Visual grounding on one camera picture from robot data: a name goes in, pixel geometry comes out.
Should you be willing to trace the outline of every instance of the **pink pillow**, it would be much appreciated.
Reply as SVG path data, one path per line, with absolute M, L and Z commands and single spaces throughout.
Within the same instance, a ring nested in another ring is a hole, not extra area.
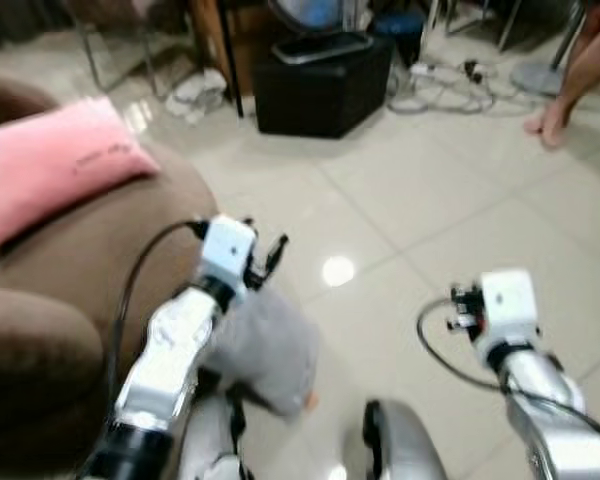
M 158 165 L 108 99 L 0 127 L 0 244 L 59 210 Z

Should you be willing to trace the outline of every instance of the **electrical cable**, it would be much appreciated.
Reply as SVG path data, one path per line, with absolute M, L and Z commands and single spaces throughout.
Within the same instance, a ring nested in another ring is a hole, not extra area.
M 429 355 L 431 355 L 442 367 L 444 367 L 447 371 L 449 371 L 450 373 L 452 373 L 459 379 L 473 385 L 476 388 L 480 388 L 482 390 L 486 390 L 486 391 L 490 391 L 490 392 L 502 393 L 503 395 L 508 396 L 508 397 L 512 397 L 514 395 L 521 395 L 524 398 L 526 398 L 527 400 L 543 403 L 545 405 L 554 407 L 554 408 L 561 410 L 564 413 L 567 413 L 567 414 L 577 418 L 578 420 L 584 422 L 592 430 L 594 430 L 596 433 L 600 434 L 600 423 L 599 422 L 597 422 L 596 420 L 591 418 L 589 415 L 582 413 L 581 411 L 579 411 L 573 407 L 570 407 L 569 405 L 565 405 L 556 400 L 553 400 L 552 398 L 544 397 L 542 395 L 536 395 L 536 394 L 526 392 L 526 391 L 518 389 L 518 388 L 511 388 L 508 385 L 506 385 L 506 383 L 501 385 L 501 384 L 481 380 L 479 378 L 473 377 L 473 376 L 463 372 L 459 368 L 452 365 L 447 359 L 445 359 L 438 351 L 436 351 L 431 346 L 431 344 L 427 340 L 427 337 L 424 333 L 424 323 L 427 318 L 430 318 L 431 312 L 433 312 L 434 310 L 437 310 L 440 307 L 446 306 L 446 305 L 453 305 L 453 302 L 451 301 L 451 299 L 440 298 L 440 299 L 437 299 L 437 300 L 434 300 L 434 301 L 428 303 L 420 311 L 420 313 L 418 314 L 417 321 L 416 321 L 416 332 L 418 334 L 418 340 L 420 341 L 420 343 L 422 344 L 424 349 L 427 351 L 427 353 Z
M 131 295 L 138 280 L 138 275 L 144 265 L 145 261 L 151 254 L 151 252 L 158 246 L 158 244 L 172 233 L 180 230 L 181 228 L 188 228 L 192 232 L 197 233 L 200 224 L 195 221 L 181 221 L 176 222 L 160 230 L 156 235 L 149 240 L 144 246 L 140 254 L 136 257 L 136 260 L 129 272 L 129 276 L 125 281 L 122 295 L 116 308 L 116 314 L 114 317 L 113 324 L 111 326 L 111 335 L 109 337 L 109 350 L 107 352 L 107 411 L 104 419 L 104 426 L 100 432 L 98 439 L 95 442 L 95 448 L 84 462 L 80 471 L 76 474 L 76 480 L 81 480 L 89 474 L 89 470 L 93 466 L 96 455 L 98 453 L 98 446 L 101 445 L 107 435 L 109 427 L 111 426 L 114 414 L 115 414 L 115 402 L 116 395 L 118 392 L 118 362 L 120 358 L 120 350 L 122 348 L 122 337 L 124 334 L 124 326 L 127 318 L 127 311 L 129 310 L 129 304 L 131 302 Z
M 409 82 L 412 95 L 406 98 L 398 98 L 401 82 L 399 76 L 392 72 L 390 82 L 393 84 L 393 88 L 388 89 L 390 93 L 387 95 L 387 108 L 390 111 L 397 115 L 416 115 L 427 111 L 437 111 L 457 115 L 484 114 L 491 117 L 518 117 L 533 113 L 535 108 L 541 104 L 533 99 L 529 99 L 528 102 L 519 99 L 522 95 L 520 91 L 504 94 L 494 89 L 491 81 L 498 77 L 498 72 L 496 66 L 492 64 L 467 60 L 457 66 L 440 62 L 427 64 L 426 68 L 426 74 L 414 73 L 413 69 L 411 70 Z M 447 72 L 457 78 L 452 80 L 438 78 L 434 76 L 436 71 Z M 421 98 L 420 92 L 423 90 L 421 86 L 423 80 L 440 87 L 440 91 L 432 100 Z M 466 101 L 460 105 L 444 105 L 441 99 L 447 91 L 465 97 Z M 405 100 L 415 103 L 416 106 L 405 106 Z M 520 107 L 523 110 L 490 113 L 499 103 Z

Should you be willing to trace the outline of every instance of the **black cable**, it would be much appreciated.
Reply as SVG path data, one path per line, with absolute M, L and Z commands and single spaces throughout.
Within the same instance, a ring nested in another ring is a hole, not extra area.
M 508 396 L 508 397 L 512 397 L 513 395 L 521 395 L 524 398 L 526 398 L 527 400 L 531 400 L 534 402 L 540 402 L 545 405 L 557 408 L 558 410 L 561 410 L 561 411 L 577 418 L 578 420 L 586 423 L 592 430 L 594 430 L 596 433 L 600 434 L 600 423 L 598 423 L 596 420 L 591 418 L 589 415 L 582 413 L 579 410 L 576 410 L 575 408 L 573 408 L 569 405 L 565 405 L 556 400 L 553 400 L 552 398 L 544 397 L 542 395 L 536 395 L 536 394 L 533 394 L 530 392 L 526 392 L 524 390 L 520 390 L 518 388 L 511 388 L 506 384 L 506 382 L 503 382 L 503 384 L 501 385 L 501 384 L 497 384 L 497 383 L 487 382 L 487 381 L 481 380 L 479 378 L 475 378 L 475 377 L 463 372 L 459 368 L 453 366 L 448 360 L 446 360 L 440 353 L 438 353 L 431 346 L 431 344 L 427 340 L 427 337 L 424 333 L 425 320 L 429 317 L 431 312 L 433 312 L 434 310 L 437 310 L 438 308 L 445 306 L 445 305 L 453 305 L 453 302 L 449 298 L 440 298 L 438 300 L 434 300 L 434 301 L 428 303 L 427 305 L 425 305 L 425 307 L 418 314 L 418 319 L 416 321 L 416 332 L 418 334 L 418 340 L 420 340 L 420 343 L 422 344 L 424 349 L 427 351 L 427 353 L 429 353 L 429 355 L 431 355 L 446 370 L 448 370 L 456 377 L 473 385 L 476 388 L 480 388 L 482 390 L 487 390 L 490 392 L 502 393 L 503 395 Z
M 162 230 L 160 230 L 142 249 L 136 261 L 129 272 L 129 276 L 124 284 L 122 295 L 116 308 L 116 314 L 114 317 L 113 324 L 111 326 L 111 335 L 109 337 L 109 350 L 107 352 L 107 412 L 104 419 L 104 426 L 98 439 L 95 443 L 95 448 L 81 467 L 80 471 L 76 475 L 76 480 L 85 478 L 93 466 L 93 462 L 98 453 L 98 447 L 104 442 L 109 427 L 114 419 L 115 403 L 118 392 L 118 361 L 120 358 L 120 349 L 122 348 L 122 337 L 124 334 L 124 326 L 127 318 L 127 311 L 129 310 L 129 303 L 131 302 L 131 295 L 135 287 L 138 275 L 144 265 L 145 261 L 151 254 L 154 248 L 167 236 L 173 232 L 180 230 L 181 228 L 188 228 L 192 232 L 195 232 L 199 228 L 199 224 L 195 221 L 181 221 L 173 223 Z

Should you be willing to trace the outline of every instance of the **brown sofa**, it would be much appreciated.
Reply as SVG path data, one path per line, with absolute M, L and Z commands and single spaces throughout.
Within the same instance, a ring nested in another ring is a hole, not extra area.
M 56 106 L 0 78 L 0 123 Z M 164 226 L 216 212 L 196 170 L 156 145 L 163 168 L 77 205 L 0 247 L 0 471 L 80 463 L 101 426 L 105 352 L 123 283 Z M 120 375 L 141 350 L 147 317 L 195 268 L 189 232 L 151 255 L 131 302 Z

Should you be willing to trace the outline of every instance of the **black box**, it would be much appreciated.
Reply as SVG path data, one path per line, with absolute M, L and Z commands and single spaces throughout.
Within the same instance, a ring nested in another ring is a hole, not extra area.
M 263 133 L 340 138 L 384 103 L 394 43 L 305 65 L 271 57 L 253 70 Z

